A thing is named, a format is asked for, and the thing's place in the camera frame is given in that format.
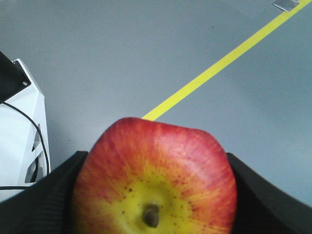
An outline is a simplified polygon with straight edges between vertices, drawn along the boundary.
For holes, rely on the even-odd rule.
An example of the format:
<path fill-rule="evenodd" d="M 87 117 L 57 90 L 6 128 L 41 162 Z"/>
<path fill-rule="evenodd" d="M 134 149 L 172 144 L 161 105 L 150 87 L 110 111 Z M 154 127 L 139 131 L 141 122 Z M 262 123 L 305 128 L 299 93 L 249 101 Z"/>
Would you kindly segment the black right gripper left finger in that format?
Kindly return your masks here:
<path fill-rule="evenodd" d="M 35 185 L 0 204 L 2 234 L 71 234 L 71 195 L 87 156 L 77 151 Z"/>

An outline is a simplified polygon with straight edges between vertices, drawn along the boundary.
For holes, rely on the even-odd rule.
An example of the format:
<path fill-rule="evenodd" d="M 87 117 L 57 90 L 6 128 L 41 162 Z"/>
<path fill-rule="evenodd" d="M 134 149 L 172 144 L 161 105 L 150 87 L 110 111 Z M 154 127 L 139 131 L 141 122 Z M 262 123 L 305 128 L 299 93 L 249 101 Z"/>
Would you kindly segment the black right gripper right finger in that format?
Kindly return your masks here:
<path fill-rule="evenodd" d="M 233 234 L 310 234 L 312 208 L 261 177 L 228 153 L 237 186 Z"/>

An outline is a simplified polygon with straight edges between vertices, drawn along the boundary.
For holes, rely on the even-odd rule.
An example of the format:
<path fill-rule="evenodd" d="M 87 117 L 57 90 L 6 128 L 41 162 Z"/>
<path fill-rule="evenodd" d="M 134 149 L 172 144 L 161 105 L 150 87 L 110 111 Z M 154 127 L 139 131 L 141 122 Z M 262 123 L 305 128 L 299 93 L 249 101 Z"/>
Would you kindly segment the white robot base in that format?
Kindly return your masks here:
<path fill-rule="evenodd" d="M 51 172 L 44 95 L 20 60 L 0 55 L 0 200 Z"/>

